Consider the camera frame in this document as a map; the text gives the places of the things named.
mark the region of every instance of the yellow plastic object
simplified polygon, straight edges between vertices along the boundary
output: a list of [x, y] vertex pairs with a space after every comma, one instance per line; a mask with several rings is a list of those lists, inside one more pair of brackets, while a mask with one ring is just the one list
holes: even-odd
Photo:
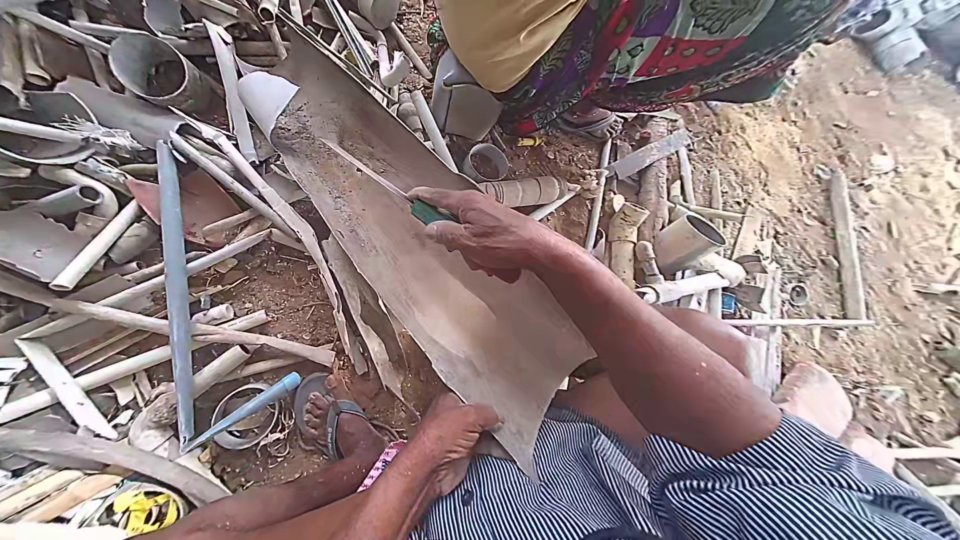
[[[180, 516], [177, 503], [170, 495], [161, 493], [155, 497], [147, 497], [144, 491], [139, 490], [118, 495], [113, 500], [113, 511], [118, 514], [129, 513], [124, 529], [133, 534], [170, 527]], [[165, 512], [162, 521], [161, 512]]]

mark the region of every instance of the flip-flop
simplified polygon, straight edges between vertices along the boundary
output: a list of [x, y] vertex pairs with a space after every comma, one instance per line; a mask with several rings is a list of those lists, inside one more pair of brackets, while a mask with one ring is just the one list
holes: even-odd
[[557, 116], [557, 119], [554, 120], [554, 123], [557, 125], [557, 127], [565, 132], [570, 132], [587, 140], [592, 140], [593, 142], [599, 143], [607, 142], [607, 139], [616, 135], [617, 132], [620, 131], [620, 127], [614, 129], [612, 134], [609, 131], [609, 127], [616, 122], [620, 122], [622, 127], [622, 120], [620, 120], [620, 117], [612, 112], [610, 116], [602, 120], [597, 120], [592, 124], [587, 124], [586, 126], [578, 126], [564, 118], [562, 115]]
[[[326, 373], [315, 373], [306, 377], [297, 388], [297, 395], [294, 396], [294, 419], [297, 422], [297, 429], [300, 431], [300, 442], [303, 446], [313, 446], [316, 448], [316, 445], [308, 445], [306, 440], [304, 440], [312, 438], [312, 435], [303, 417], [306, 414], [306, 404], [310, 400], [310, 394], [317, 392], [327, 397], [333, 397], [330, 389], [326, 386], [327, 377], [329, 377], [329, 375]], [[367, 419], [367, 415], [360, 405], [352, 401], [338, 400], [330, 404], [330, 409], [326, 414], [326, 444], [322, 447], [322, 450], [324, 450], [327, 457], [333, 460], [343, 457], [337, 449], [337, 422], [339, 422], [341, 414], [355, 414], [363, 417], [365, 420]]]

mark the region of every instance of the broken pipe piece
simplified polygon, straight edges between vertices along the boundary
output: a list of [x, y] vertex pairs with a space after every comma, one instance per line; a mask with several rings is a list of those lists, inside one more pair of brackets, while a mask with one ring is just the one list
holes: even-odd
[[650, 215], [650, 211], [625, 203], [611, 218], [607, 227], [607, 243], [610, 245], [610, 269], [631, 290], [636, 287], [634, 279], [634, 249], [636, 228]]

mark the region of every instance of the leg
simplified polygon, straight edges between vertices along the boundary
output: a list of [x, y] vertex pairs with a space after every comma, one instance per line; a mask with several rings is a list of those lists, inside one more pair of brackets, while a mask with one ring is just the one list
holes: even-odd
[[[707, 345], [737, 371], [747, 376], [747, 365], [754, 350], [751, 337], [701, 311], [679, 307], [659, 309], [673, 324]], [[648, 434], [616, 395], [606, 373], [592, 377], [570, 390], [558, 392], [556, 403], [573, 407], [595, 418], [631, 446], [641, 446]]]
[[[339, 378], [330, 376], [327, 385], [334, 398], [348, 399]], [[321, 444], [326, 439], [326, 414], [331, 403], [327, 397], [315, 393], [306, 406], [308, 435]], [[228, 538], [234, 533], [281, 524], [340, 501], [360, 487], [386, 443], [366, 420], [345, 414], [337, 424], [337, 446], [344, 458], [320, 473], [226, 497], [153, 533], [151, 540]]]

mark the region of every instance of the striped cloth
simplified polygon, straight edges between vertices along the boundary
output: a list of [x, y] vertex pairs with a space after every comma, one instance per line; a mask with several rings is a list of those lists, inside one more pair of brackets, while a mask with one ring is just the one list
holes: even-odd
[[958, 539], [911, 488], [806, 421], [721, 459], [661, 437], [642, 452], [551, 408], [535, 449], [540, 485], [511, 461], [472, 460], [414, 540]]

